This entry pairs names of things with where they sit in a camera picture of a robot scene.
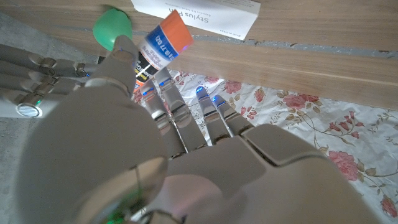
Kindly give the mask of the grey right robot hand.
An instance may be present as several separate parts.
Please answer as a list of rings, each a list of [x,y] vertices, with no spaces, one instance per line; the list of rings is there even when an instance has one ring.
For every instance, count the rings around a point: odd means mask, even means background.
[[[1,116],[43,118],[98,67],[1,45]]]

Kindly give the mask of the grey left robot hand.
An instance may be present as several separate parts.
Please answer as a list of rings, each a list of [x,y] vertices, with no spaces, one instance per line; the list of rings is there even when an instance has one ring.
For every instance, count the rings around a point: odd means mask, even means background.
[[[171,158],[131,100],[137,47],[125,35],[85,86],[30,134],[16,223],[378,223],[337,166],[297,136],[224,111],[233,135]]]

